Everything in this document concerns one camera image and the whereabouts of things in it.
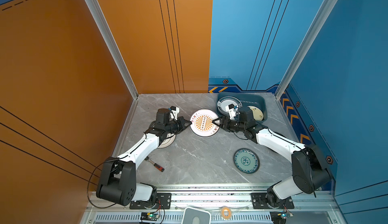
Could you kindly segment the teal patterned plate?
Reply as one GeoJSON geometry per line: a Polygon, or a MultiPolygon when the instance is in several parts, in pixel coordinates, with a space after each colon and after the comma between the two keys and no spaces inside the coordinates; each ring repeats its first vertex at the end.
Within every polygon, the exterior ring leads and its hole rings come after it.
{"type": "Polygon", "coordinates": [[[247,148],[238,149],[233,156],[233,161],[238,170],[253,174],[259,170],[260,159],[256,153],[247,148]]]}

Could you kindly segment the dark rimmed white plate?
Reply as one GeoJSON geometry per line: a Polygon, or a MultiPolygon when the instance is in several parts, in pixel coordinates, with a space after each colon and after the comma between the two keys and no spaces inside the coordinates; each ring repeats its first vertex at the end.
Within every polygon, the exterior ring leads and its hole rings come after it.
{"type": "Polygon", "coordinates": [[[229,113],[228,113],[229,105],[240,108],[242,107],[242,102],[232,96],[221,97],[217,101],[217,112],[220,115],[229,116],[229,113]]]}

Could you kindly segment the small orange sunburst plate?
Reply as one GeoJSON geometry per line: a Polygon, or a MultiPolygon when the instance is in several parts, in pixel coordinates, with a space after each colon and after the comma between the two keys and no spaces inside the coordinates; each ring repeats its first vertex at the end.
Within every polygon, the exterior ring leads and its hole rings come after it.
{"type": "Polygon", "coordinates": [[[216,135],[219,127],[213,123],[218,118],[218,115],[209,109],[200,109],[193,113],[190,118],[190,128],[192,132],[203,138],[208,138],[216,135]]]}

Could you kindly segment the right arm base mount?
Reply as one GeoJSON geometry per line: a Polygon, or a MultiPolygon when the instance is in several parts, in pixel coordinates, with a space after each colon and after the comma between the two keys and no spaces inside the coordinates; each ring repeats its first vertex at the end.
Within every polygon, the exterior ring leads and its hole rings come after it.
{"type": "Polygon", "coordinates": [[[268,199],[265,192],[251,193],[251,202],[253,209],[294,209],[294,202],[291,197],[280,200],[277,197],[274,199],[268,199]]]}

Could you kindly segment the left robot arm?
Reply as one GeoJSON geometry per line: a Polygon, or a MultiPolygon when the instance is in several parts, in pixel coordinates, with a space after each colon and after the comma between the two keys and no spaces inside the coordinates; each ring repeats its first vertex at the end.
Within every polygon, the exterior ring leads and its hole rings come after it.
{"type": "Polygon", "coordinates": [[[151,206],[157,203],[157,188],[138,183],[136,170],[152,151],[192,124],[184,117],[178,117],[179,111],[180,108],[175,106],[159,109],[155,122],[134,146],[118,157],[109,157],[102,163],[96,190],[98,198],[122,206],[131,202],[142,202],[151,206]]]}

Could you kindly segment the white flower pattern plate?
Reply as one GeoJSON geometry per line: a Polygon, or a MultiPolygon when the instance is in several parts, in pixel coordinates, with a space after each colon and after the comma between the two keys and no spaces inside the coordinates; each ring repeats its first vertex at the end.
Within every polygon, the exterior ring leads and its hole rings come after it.
{"type": "Polygon", "coordinates": [[[168,134],[167,138],[158,146],[158,149],[169,147],[174,141],[176,136],[174,134],[168,134]]]}

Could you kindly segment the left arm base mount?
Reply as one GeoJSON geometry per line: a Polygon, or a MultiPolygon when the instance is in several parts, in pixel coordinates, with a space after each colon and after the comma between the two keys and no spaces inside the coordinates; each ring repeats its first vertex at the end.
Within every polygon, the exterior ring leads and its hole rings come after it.
{"type": "Polygon", "coordinates": [[[150,209],[157,210],[161,208],[162,210],[170,209],[171,207],[171,193],[157,193],[154,199],[150,201],[133,201],[130,203],[130,209],[150,209]]]}

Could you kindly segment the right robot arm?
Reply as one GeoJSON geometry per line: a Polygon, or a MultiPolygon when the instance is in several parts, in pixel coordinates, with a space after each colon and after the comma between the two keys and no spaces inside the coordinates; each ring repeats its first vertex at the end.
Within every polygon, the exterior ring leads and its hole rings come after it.
{"type": "Polygon", "coordinates": [[[229,116],[214,119],[212,123],[227,132],[242,132],[248,140],[271,149],[291,163],[292,176],[267,189],[265,199],[271,208],[282,206],[287,198],[294,195],[314,193],[333,179],[325,156],[317,145],[304,145],[283,137],[257,122],[247,106],[230,109],[229,116]]]}

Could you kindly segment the cream calligraphy plate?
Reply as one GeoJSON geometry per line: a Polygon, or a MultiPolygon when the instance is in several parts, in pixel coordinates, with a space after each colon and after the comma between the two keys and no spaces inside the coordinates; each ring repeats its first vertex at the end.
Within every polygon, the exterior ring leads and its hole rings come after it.
{"type": "Polygon", "coordinates": [[[255,106],[248,106],[248,108],[252,111],[253,117],[256,121],[262,121],[264,119],[264,114],[261,109],[255,106]]]}

